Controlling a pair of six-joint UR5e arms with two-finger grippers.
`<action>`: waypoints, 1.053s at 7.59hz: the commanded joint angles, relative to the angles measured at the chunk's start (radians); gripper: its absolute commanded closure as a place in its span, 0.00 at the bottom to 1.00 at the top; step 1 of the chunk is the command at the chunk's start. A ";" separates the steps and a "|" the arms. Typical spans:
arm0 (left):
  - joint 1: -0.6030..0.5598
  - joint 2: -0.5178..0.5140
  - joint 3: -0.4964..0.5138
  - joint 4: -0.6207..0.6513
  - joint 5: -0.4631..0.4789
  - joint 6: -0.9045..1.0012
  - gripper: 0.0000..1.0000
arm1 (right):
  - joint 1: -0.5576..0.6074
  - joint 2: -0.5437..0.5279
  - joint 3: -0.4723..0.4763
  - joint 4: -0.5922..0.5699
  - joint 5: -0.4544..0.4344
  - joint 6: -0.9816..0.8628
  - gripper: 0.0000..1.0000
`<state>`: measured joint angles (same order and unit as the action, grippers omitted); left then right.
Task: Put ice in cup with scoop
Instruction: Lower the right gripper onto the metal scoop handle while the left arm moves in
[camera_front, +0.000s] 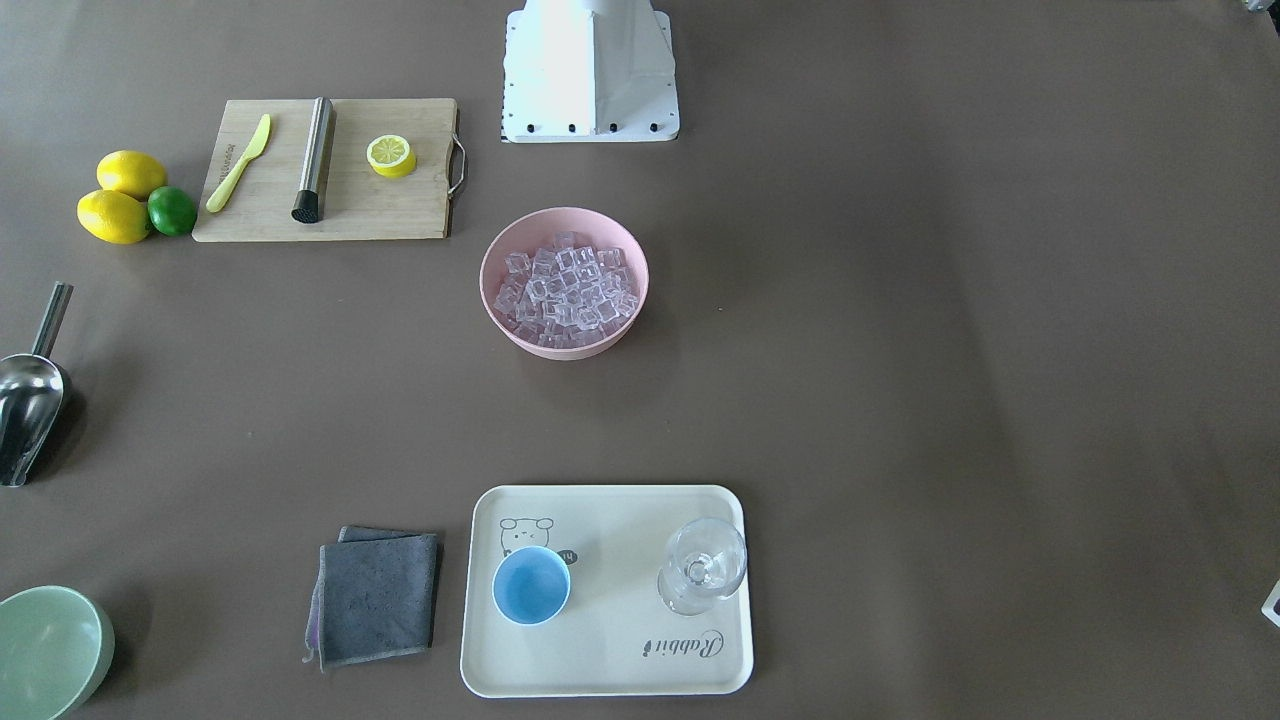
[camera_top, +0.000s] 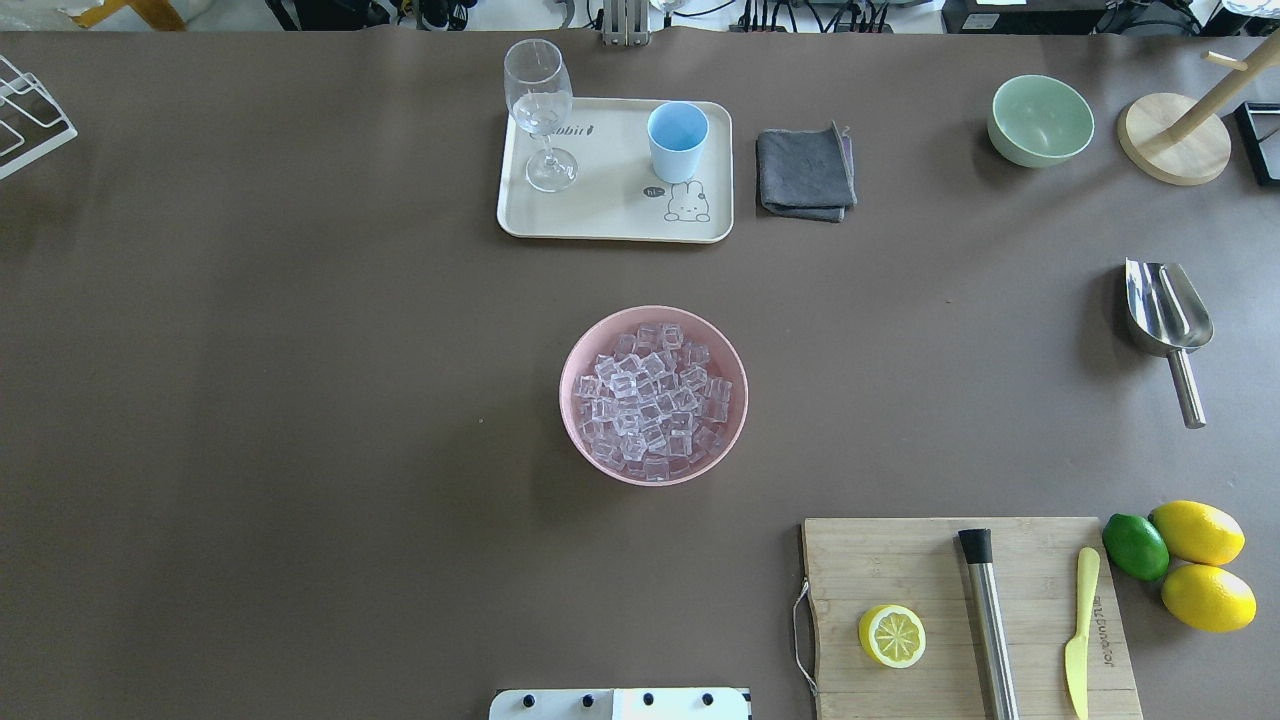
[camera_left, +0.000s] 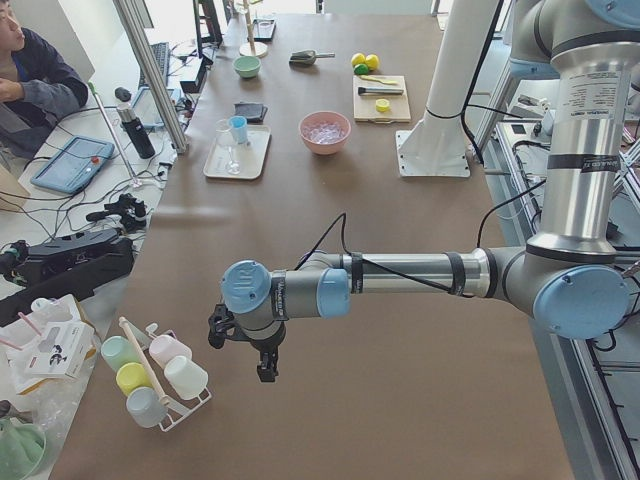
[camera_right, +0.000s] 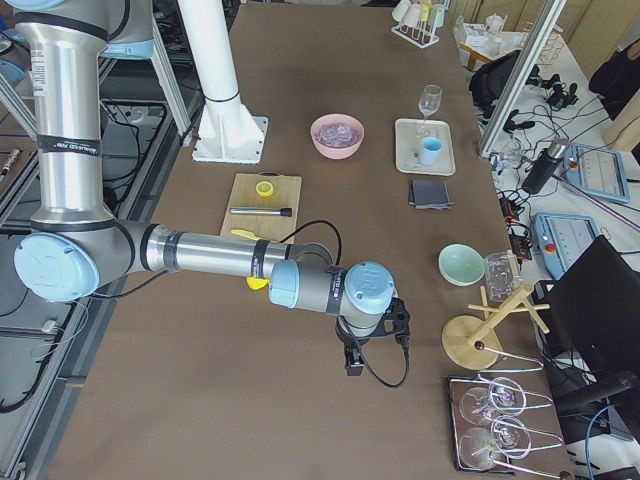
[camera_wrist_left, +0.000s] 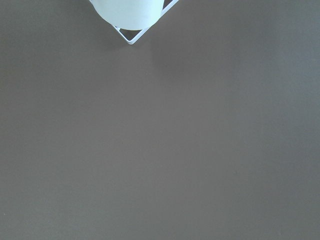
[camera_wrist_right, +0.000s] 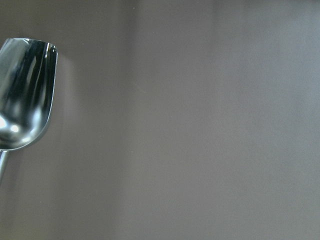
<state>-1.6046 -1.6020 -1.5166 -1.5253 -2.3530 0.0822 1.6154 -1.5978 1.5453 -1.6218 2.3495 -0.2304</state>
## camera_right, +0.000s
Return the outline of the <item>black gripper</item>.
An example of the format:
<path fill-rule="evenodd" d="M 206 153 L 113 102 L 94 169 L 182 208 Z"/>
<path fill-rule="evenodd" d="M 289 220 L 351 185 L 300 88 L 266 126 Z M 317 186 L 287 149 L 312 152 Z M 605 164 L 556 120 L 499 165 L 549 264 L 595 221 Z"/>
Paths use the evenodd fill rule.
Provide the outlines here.
<path fill-rule="evenodd" d="M 356 327 L 345 316 L 340 315 L 335 324 L 337 337 L 343 343 L 345 358 L 345 371 L 348 376 L 360 376 L 366 369 L 371 376 L 377 376 L 366 356 L 364 345 L 378 338 L 393 336 L 396 343 L 402 348 L 404 358 L 404 376 L 410 372 L 410 314 L 405 308 L 404 301 L 394 297 L 390 305 L 382 313 L 373 330 L 363 336 L 356 334 Z"/>

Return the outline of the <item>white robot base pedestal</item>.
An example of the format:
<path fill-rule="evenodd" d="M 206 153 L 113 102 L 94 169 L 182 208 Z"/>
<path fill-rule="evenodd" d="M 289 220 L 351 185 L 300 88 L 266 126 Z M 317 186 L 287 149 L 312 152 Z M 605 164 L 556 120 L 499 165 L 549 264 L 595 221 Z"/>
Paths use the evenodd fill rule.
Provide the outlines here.
<path fill-rule="evenodd" d="M 193 159 L 256 165 L 268 119 L 241 100 L 222 3 L 184 0 L 179 8 L 205 99 Z"/>

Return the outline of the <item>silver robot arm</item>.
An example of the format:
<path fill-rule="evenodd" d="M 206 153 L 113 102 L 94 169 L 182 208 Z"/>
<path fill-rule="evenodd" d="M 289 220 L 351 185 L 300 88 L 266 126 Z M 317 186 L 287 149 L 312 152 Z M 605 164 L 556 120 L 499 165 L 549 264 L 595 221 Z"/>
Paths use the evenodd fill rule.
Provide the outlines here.
<path fill-rule="evenodd" d="M 100 58 L 147 59 L 154 50 L 148 1 L 16 1 L 27 42 L 35 107 L 40 208 L 17 245 L 22 283 L 51 302 L 96 295 L 137 271 L 210 272 L 268 281 L 271 302 L 331 315 L 349 375 L 369 368 L 363 347 L 393 336 L 409 345 L 410 316 L 389 271 L 376 262 L 344 269 L 320 244 L 174 231 L 118 219 L 104 190 L 123 200 L 143 158 L 104 167 Z"/>

